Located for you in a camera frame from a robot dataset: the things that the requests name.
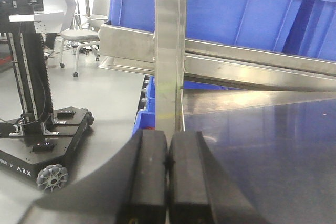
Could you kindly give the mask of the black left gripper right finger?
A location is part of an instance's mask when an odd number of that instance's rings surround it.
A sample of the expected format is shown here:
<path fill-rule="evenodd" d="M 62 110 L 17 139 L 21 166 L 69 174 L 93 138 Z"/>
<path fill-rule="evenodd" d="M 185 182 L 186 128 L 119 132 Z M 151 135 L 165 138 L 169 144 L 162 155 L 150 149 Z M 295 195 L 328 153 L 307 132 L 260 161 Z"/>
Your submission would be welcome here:
<path fill-rule="evenodd" d="M 268 223 L 209 150 L 201 132 L 176 132 L 169 149 L 171 223 Z"/>

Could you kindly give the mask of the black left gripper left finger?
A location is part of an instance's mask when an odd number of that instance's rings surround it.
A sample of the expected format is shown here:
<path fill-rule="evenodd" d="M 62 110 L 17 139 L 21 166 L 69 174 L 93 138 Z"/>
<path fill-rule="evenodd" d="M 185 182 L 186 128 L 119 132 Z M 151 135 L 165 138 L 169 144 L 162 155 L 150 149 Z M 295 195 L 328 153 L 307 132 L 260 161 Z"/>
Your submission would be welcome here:
<path fill-rule="evenodd" d="M 20 223 L 164 223 L 167 142 L 138 129 L 82 180 L 34 201 Z"/>

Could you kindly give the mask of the black ARX mobile robot base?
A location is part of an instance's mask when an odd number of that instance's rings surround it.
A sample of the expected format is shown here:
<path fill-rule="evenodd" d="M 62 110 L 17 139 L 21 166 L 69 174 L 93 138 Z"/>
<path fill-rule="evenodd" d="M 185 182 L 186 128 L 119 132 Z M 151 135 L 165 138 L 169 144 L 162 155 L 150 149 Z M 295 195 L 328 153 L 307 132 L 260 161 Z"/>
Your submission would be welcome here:
<path fill-rule="evenodd" d="M 68 167 L 94 118 L 86 108 L 54 109 L 42 35 L 32 22 L 9 20 L 11 14 L 32 12 L 30 5 L 1 1 L 1 32 L 7 36 L 22 106 L 20 117 L 1 121 L 1 164 L 51 193 L 67 184 Z"/>

